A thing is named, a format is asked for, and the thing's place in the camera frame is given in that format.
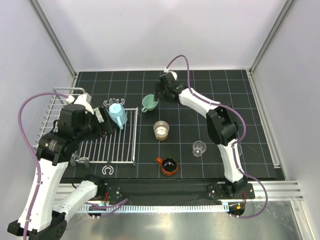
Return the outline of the mint green cup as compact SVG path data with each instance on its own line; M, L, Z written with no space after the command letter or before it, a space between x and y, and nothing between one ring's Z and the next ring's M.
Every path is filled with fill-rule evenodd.
M142 99L142 109L141 109L141 111L143 113L146 113L148 111L152 111L157 107L159 101L158 100L154 100L154 97L155 97L154 94L148 94Z

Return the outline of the light blue tall mug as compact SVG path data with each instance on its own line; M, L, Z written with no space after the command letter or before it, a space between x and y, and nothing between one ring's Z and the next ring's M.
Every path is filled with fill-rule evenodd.
M124 107L119 103L113 103L108 108L110 118L118 125L120 130L124 129L128 117Z

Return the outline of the orange black ceramic cup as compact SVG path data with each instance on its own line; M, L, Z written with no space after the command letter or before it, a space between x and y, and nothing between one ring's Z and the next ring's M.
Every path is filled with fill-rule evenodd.
M160 170L165 176L173 176L178 172L178 163L171 157L165 159L157 157L155 161L159 164Z

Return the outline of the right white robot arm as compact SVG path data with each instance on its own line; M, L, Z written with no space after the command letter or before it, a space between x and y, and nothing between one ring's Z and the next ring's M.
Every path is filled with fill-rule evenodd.
M239 123L231 108L179 82L173 71L159 77L154 87L154 99L189 107L206 119L208 136L218 146L222 158L225 192L230 198L241 195L248 180L238 151Z

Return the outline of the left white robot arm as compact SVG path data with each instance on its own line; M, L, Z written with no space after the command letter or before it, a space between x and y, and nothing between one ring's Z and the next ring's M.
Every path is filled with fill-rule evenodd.
M7 231L31 240L59 240L69 220L85 202L103 199L104 180L88 174L79 187L54 204L62 176L80 143L111 135L116 129L103 106L88 111L81 104L65 105L52 130L38 142L36 172L26 207L19 219L8 225Z

